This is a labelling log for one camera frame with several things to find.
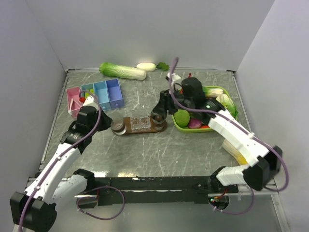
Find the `dark glass cup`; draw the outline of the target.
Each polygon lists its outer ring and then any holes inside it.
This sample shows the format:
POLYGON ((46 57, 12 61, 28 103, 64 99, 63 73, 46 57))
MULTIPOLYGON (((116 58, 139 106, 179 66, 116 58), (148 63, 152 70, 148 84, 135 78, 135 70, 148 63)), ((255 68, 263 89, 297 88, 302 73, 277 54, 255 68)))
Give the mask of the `dark glass cup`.
POLYGON ((151 112, 150 114, 152 127, 154 130, 161 132, 164 131, 166 128, 166 120, 158 113, 151 112))

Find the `clear textured plastic holder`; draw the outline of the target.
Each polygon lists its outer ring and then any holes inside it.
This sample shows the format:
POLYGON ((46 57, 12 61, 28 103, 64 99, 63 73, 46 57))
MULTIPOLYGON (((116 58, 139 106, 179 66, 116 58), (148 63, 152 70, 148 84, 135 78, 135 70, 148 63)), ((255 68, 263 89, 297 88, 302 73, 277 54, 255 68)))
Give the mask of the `clear textured plastic holder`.
POLYGON ((133 132, 144 132, 151 130, 151 122, 149 116, 131 117, 130 126, 133 132))

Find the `frosted clear glass cup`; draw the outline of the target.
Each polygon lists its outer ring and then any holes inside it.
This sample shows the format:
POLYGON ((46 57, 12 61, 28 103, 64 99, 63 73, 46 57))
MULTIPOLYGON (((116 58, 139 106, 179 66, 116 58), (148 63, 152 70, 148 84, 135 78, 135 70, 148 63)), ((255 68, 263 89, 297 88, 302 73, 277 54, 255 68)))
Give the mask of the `frosted clear glass cup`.
POLYGON ((124 118, 120 113, 114 112, 110 114, 111 122, 111 130, 116 135, 123 135, 126 132, 126 125, 124 123, 124 118))

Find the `yellow cabbage by arm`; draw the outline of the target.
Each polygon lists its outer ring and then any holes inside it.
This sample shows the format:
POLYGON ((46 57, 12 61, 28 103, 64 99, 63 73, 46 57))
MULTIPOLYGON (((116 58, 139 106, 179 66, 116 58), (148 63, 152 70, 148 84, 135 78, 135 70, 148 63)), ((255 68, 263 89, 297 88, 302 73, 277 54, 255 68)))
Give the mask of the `yellow cabbage by arm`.
POLYGON ((223 141, 222 147, 237 161, 239 165, 248 164, 242 154, 227 139, 223 141))

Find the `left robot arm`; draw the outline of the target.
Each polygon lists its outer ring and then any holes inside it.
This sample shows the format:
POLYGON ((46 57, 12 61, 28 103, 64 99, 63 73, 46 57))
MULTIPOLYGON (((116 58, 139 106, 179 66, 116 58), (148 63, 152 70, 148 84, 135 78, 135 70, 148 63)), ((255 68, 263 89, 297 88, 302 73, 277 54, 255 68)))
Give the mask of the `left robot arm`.
POLYGON ((81 192, 90 194, 95 190, 94 173, 83 169, 75 171, 65 184, 59 183, 92 142, 92 136, 107 130, 111 122, 100 107, 88 105, 80 109, 43 171, 24 192, 15 192, 10 198, 12 218, 20 232, 49 231, 61 206, 81 192))

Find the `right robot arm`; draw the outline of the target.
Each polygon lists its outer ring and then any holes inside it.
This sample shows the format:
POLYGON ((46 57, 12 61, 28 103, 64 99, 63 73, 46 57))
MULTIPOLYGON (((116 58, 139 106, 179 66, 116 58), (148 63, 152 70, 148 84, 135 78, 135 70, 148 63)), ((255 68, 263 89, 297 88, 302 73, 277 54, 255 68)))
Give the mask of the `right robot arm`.
POLYGON ((254 190, 262 190, 280 171, 282 150, 270 147, 258 140, 230 114, 228 109, 215 98, 208 98, 201 82, 186 78, 181 82, 183 92, 176 83, 166 77, 169 89, 160 92, 158 104, 152 110, 153 119, 165 119, 180 109, 190 112, 194 118, 218 132, 245 158, 246 164, 221 167, 214 172, 211 187, 222 192, 227 186, 247 184, 254 190))

